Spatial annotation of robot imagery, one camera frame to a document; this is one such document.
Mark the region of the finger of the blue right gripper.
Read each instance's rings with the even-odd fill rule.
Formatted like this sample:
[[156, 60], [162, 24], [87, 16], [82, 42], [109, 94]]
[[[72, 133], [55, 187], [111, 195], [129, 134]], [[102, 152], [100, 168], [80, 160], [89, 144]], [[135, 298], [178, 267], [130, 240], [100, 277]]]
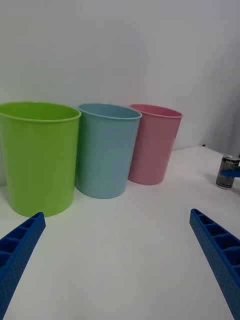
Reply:
[[234, 169], [234, 170], [221, 170], [221, 171], [220, 171], [220, 174], [221, 174], [222, 176], [225, 176], [225, 177], [239, 178], [239, 177], [240, 177], [240, 168], [237, 167], [237, 168]]

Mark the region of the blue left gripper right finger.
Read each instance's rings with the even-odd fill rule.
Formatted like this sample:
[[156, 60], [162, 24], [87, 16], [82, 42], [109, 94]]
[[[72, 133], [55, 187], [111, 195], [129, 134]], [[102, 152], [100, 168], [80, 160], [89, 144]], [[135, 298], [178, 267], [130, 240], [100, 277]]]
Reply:
[[235, 320], [240, 319], [240, 240], [193, 208], [189, 224]]

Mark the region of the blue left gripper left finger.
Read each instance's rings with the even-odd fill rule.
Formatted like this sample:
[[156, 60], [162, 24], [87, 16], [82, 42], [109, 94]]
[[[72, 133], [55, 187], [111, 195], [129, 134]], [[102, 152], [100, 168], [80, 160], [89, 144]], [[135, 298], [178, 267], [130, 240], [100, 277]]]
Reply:
[[45, 227], [44, 214], [38, 212], [0, 240], [1, 320]]

